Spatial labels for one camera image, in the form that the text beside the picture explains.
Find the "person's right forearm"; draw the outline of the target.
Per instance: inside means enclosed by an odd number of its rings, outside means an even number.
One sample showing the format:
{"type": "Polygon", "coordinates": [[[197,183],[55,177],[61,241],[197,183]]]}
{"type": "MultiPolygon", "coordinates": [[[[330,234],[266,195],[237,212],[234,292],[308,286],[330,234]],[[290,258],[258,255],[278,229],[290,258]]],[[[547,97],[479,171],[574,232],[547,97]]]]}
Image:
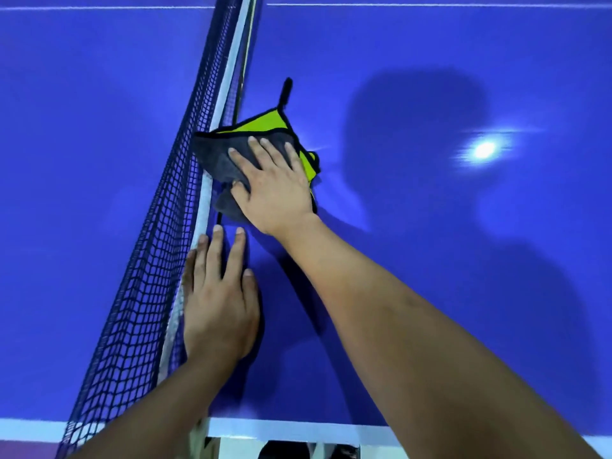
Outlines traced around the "person's right forearm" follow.
{"type": "Polygon", "coordinates": [[[262,230],[308,277],[409,459],[601,459],[483,344],[317,215],[262,230]]]}

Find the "dark blue table tennis net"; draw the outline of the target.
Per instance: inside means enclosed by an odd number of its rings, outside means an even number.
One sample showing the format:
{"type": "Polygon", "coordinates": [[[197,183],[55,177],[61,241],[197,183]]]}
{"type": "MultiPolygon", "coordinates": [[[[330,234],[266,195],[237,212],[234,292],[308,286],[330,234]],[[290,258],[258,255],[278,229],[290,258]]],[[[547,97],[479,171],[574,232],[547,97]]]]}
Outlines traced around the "dark blue table tennis net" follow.
{"type": "Polygon", "coordinates": [[[192,94],[55,459],[67,459],[169,374],[180,278],[209,223],[214,183],[190,145],[237,119],[262,0],[216,0],[192,94]]]}

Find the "grey and yellow cleaning cloth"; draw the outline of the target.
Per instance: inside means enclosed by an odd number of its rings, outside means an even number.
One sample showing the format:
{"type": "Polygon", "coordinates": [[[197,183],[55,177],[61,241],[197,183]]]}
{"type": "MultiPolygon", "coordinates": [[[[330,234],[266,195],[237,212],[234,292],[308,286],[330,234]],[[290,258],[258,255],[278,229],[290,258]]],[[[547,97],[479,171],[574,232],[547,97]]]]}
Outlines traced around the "grey and yellow cleaning cloth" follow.
{"type": "Polygon", "coordinates": [[[235,125],[222,127],[211,132],[195,132],[191,148],[206,171],[216,182],[222,185],[214,208],[217,213],[234,223],[249,224],[231,193],[233,182],[240,181],[250,190],[249,181],[229,156],[229,149],[234,148],[256,168],[260,168],[253,152],[249,148],[248,138],[264,138],[270,141],[284,159],[290,164],[285,144],[290,143],[302,161],[309,185],[321,172],[319,157],[316,152],[305,150],[291,126],[285,107],[293,88],[293,80],[288,77],[283,83],[279,103],[276,107],[243,120],[235,125]]]}

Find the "person's left hand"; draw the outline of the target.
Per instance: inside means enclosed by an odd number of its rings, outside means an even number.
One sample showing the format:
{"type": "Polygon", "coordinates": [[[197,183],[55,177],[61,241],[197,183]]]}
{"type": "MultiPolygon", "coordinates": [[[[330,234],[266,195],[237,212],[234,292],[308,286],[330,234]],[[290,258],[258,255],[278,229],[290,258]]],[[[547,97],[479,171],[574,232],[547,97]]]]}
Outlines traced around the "person's left hand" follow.
{"type": "Polygon", "coordinates": [[[245,312],[242,276],[247,234],[238,228],[226,261],[222,255],[222,276],[206,284],[206,254],[210,236],[196,242],[193,293],[184,296],[184,345],[188,359],[206,351],[235,354],[239,361],[254,347],[259,322],[245,312]]]}

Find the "person's left forearm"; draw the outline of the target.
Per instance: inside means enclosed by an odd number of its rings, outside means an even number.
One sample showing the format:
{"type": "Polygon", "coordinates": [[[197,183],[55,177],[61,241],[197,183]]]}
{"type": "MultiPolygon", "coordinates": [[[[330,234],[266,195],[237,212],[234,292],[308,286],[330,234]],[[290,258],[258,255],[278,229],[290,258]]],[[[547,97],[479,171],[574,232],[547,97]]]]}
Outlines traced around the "person's left forearm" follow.
{"type": "Polygon", "coordinates": [[[190,357],[67,459],[172,459],[234,371],[233,353],[190,357]]]}

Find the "person's right hand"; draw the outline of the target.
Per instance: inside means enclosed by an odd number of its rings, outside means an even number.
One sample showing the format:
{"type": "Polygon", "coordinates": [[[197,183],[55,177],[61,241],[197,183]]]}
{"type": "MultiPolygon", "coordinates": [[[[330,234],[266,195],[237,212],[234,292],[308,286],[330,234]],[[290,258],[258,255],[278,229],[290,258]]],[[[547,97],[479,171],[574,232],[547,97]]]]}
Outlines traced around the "person's right hand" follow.
{"type": "Polygon", "coordinates": [[[282,243],[297,232],[301,223],[312,220],[315,215],[309,181],[306,176],[294,173],[280,152],[279,156],[273,156],[276,165],[280,167],[278,174],[247,174],[249,160],[234,148],[229,148],[228,153],[249,181],[253,208],[252,216],[245,217],[260,232],[282,243]]]}

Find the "white net post clamp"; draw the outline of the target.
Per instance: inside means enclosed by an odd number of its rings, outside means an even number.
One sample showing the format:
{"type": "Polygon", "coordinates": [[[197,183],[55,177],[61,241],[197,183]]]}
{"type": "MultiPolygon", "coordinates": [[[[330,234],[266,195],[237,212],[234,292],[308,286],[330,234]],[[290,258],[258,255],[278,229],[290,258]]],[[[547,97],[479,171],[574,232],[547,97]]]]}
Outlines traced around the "white net post clamp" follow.
{"type": "Polygon", "coordinates": [[[201,419],[188,435],[187,459],[219,459],[221,439],[209,435],[210,418],[201,419]]]}

